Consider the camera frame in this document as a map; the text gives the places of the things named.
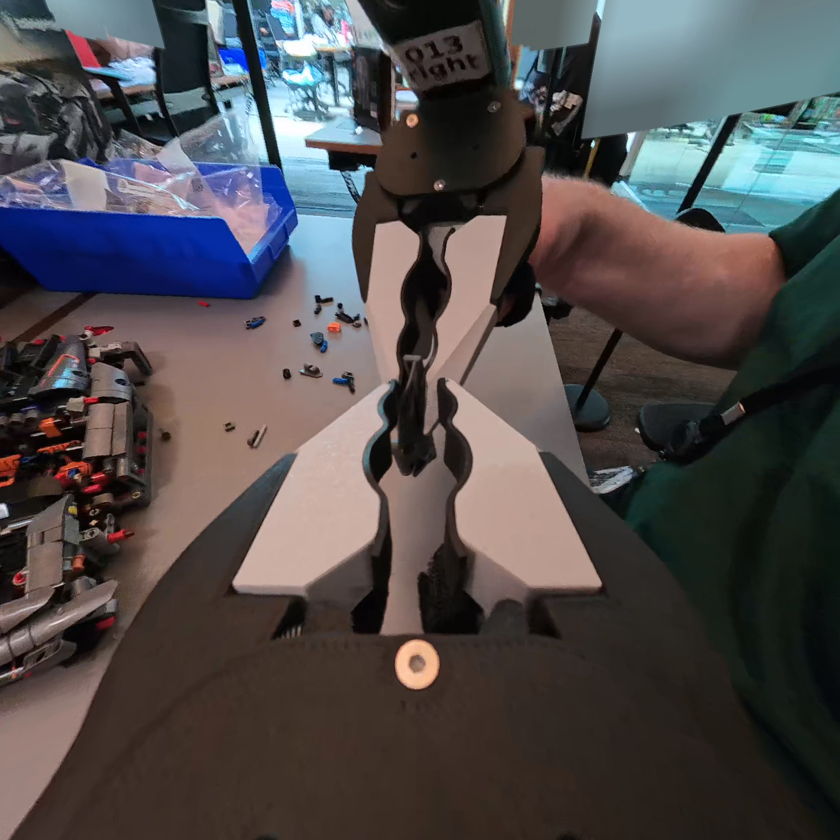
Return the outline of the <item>small dark printed box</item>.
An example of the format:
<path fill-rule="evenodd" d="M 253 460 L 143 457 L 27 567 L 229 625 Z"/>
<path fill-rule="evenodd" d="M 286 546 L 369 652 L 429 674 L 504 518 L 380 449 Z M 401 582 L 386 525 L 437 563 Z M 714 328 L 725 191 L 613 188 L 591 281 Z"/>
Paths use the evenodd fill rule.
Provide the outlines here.
<path fill-rule="evenodd" d="M 382 133 L 394 112 L 394 66 L 383 50 L 355 46 L 351 50 L 353 120 L 363 128 Z"/>

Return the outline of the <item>black framed sign stand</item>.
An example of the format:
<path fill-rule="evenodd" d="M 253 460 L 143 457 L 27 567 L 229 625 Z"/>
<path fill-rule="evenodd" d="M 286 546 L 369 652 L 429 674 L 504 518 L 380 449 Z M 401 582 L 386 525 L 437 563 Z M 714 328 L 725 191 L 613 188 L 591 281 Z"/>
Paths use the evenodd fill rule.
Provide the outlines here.
<path fill-rule="evenodd" d="M 610 338 L 605 343 L 582 385 L 567 384 L 563 387 L 574 429 L 579 433 L 600 432 L 612 420 L 610 403 L 595 387 L 622 336 L 623 332 L 621 330 L 615 329 L 612 331 Z"/>

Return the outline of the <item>person's right forearm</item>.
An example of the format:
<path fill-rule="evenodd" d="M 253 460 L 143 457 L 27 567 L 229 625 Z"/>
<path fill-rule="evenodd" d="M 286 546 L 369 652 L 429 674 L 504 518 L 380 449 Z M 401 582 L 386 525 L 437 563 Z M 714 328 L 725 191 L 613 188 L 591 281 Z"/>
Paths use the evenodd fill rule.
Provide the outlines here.
<path fill-rule="evenodd" d="M 772 238 L 670 222 L 601 188 L 577 207 L 563 297 L 670 357 L 735 370 L 785 283 Z"/>

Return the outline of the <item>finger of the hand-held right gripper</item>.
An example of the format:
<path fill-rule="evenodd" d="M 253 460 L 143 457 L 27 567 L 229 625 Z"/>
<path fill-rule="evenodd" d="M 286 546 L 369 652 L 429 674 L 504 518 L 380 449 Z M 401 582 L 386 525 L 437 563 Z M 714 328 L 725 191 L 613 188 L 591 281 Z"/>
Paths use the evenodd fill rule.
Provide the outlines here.
<path fill-rule="evenodd" d="M 448 278 L 448 297 L 435 323 L 436 351 L 427 370 L 430 387 L 442 378 L 463 384 L 497 323 L 491 294 L 506 224 L 505 215 L 479 215 L 427 231 L 437 266 Z"/>
<path fill-rule="evenodd" d="M 376 226 L 364 314 L 383 384 L 401 376 L 397 344 L 406 324 L 403 284 L 420 252 L 420 236 L 402 221 Z"/>

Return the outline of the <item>blue plastic bin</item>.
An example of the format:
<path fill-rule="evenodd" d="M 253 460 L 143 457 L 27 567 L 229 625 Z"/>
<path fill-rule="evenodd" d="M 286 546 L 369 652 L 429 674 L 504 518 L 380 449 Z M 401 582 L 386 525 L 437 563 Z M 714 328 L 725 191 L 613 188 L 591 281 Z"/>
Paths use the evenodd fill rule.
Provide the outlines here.
<path fill-rule="evenodd" d="M 14 206 L 1 210 L 2 251 L 48 291 L 254 299 L 298 225 L 282 169 L 260 170 L 278 216 L 249 252 L 218 217 Z"/>

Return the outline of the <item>dark metal pole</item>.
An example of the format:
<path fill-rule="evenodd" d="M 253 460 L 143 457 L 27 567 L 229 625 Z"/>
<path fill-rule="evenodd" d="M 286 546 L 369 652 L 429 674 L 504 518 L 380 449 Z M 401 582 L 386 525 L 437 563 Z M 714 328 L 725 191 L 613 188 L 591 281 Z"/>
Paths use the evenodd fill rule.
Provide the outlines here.
<path fill-rule="evenodd" d="M 250 1 L 232 1 L 237 19 L 238 36 L 245 52 L 251 87 L 259 117 L 260 130 L 266 146 L 266 157 L 270 165 L 282 170 L 282 160 L 277 145 L 275 124 L 270 110 L 268 90 L 264 71 L 259 58 L 256 28 Z"/>

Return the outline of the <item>grey black lego car model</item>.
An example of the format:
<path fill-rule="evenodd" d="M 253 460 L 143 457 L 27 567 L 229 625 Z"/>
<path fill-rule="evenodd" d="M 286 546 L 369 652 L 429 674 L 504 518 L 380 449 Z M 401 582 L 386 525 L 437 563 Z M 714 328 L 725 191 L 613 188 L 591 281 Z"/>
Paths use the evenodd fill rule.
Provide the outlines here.
<path fill-rule="evenodd" d="M 1 685 L 86 655 L 119 614 L 107 569 L 152 499 L 141 347 L 85 327 L 1 345 Z"/>

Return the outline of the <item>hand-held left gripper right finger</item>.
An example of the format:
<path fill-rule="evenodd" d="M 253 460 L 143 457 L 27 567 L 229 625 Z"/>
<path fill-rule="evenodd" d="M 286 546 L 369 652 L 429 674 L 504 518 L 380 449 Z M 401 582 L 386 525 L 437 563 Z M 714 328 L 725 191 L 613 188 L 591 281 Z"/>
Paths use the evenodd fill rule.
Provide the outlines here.
<path fill-rule="evenodd" d="M 546 598 L 600 594 L 553 480 L 563 464 L 453 380 L 438 381 L 437 407 L 455 487 L 436 551 L 436 628 L 478 629 L 504 602 L 529 614 Z"/>

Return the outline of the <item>red office chair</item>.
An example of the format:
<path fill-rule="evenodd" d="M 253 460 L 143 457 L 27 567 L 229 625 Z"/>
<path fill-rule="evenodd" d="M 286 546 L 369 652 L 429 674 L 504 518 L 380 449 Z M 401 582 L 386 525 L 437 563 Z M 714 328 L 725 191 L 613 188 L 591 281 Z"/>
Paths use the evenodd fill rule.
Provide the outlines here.
<path fill-rule="evenodd" d="M 103 66 L 86 38 L 74 35 L 68 29 L 65 29 L 64 32 L 79 59 L 82 69 L 91 79 L 95 92 L 102 98 L 116 101 L 119 96 L 123 95 L 123 88 L 130 87 L 129 80 L 124 74 Z"/>

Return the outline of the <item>grey lego panel assembly red pins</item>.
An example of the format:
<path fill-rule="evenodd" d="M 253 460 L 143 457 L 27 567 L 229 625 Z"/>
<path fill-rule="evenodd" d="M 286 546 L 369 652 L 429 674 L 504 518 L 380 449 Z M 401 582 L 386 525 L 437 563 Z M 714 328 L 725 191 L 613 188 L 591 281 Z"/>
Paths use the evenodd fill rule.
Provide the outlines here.
<path fill-rule="evenodd" d="M 395 463 L 402 476 L 418 476 L 436 457 L 434 439 L 426 430 L 427 382 L 416 367 L 397 400 Z"/>

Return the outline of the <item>person's green shirt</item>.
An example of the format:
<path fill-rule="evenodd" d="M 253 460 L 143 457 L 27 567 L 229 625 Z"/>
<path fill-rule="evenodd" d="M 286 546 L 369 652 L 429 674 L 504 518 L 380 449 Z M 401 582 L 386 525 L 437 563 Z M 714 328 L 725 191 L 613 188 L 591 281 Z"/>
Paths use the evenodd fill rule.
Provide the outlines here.
<path fill-rule="evenodd" d="M 839 804 L 839 397 L 816 386 L 622 505 L 727 660 L 733 687 L 827 837 Z"/>

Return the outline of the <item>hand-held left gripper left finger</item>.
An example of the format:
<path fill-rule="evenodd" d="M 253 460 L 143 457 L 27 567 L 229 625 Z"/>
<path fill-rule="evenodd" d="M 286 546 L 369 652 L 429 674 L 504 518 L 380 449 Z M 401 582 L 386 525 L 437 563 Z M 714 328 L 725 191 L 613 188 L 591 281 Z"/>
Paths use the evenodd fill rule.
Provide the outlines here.
<path fill-rule="evenodd" d="M 399 385 L 379 385 L 288 461 L 233 579 L 244 595 L 334 605 L 354 631 L 380 631 L 392 570 L 389 503 Z"/>

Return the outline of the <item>brown wooden desk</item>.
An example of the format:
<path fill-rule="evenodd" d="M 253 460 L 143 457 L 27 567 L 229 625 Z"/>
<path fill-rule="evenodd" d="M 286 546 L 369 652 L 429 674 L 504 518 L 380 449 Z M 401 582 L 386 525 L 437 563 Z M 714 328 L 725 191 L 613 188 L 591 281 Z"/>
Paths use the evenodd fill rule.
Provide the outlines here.
<path fill-rule="evenodd" d="M 382 148 L 379 131 L 366 128 L 352 118 L 333 120 L 311 133 L 304 142 L 309 150 L 325 152 L 330 170 L 340 173 L 373 170 Z"/>

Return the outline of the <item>person's right hand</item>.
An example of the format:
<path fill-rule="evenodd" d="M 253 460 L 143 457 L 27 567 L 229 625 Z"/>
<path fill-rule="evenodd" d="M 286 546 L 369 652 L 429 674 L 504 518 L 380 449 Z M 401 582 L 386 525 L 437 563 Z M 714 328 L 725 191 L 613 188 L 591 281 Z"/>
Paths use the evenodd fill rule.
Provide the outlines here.
<path fill-rule="evenodd" d="M 558 295 L 600 187 L 583 180 L 542 178 L 541 224 L 529 264 L 544 291 Z"/>

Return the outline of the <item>dark printed lego set box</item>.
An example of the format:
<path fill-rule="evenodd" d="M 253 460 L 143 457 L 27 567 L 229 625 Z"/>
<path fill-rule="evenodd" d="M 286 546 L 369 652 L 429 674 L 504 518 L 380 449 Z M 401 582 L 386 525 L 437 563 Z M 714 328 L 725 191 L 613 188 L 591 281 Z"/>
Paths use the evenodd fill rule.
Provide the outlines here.
<path fill-rule="evenodd" d="M 1 175 L 104 162 L 113 134 L 67 33 L 43 1 L 1 2 Z"/>

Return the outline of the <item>crumpled clear plastic bags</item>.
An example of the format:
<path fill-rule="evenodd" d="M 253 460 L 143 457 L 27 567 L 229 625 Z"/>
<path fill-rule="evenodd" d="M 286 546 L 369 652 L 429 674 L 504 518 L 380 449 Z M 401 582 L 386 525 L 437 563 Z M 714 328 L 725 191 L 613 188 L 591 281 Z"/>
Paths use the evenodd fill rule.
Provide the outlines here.
<path fill-rule="evenodd" d="M 1 207 L 221 219 L 249 252 L 284 214 L 246 122 L 218 114 L 163 146 L 124 133 L 103 164 L 51 161 L 2 177 Z"/>

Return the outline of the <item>black office chair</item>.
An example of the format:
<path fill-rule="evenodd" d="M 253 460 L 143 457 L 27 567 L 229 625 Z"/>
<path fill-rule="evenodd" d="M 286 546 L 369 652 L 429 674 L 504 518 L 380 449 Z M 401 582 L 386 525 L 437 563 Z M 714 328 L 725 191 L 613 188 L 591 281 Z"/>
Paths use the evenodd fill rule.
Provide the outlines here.
<path fill-rule="evenodd" d="M 154 1 L 163 46 L 154 52 L 155 96 L 171 136 L 218 114 L 209 66 L 211 29 L 204 1 Z"/>

